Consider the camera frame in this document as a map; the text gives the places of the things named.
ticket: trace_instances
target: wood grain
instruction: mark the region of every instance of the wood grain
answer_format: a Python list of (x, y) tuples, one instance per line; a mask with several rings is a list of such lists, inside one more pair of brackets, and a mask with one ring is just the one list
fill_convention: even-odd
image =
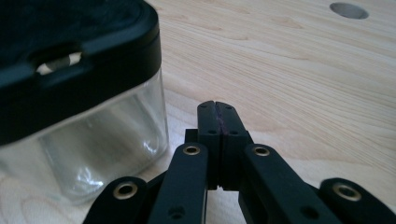
[[(196, 106), (215, 100), (307, 183), (347, 178), (396, 211), (395, 1), (348, 1), (365, 20), (333, 13), (330, 0), (149, 2), (161, 20), (171, 150), (142, 177), (166, 169)], [(1, 177), (2, 223), (80, 223), (89, 206)], [(235, 193), (209, 192), (206, 223), (243, 222)]]

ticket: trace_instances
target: transparent plastic box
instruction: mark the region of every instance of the transparent plastic box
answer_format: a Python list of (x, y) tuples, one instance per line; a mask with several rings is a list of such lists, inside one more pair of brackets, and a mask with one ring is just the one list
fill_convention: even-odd
[[(43, 11), (37, 1), (5, 27), (13, 38), (0, 55), (0, 169), (78, 204), (150, 165), (168, 136), (155, 10), (143, 1), (67, 5), (47, 1)], [(69, 23), (15, 26), (60, 10)]]

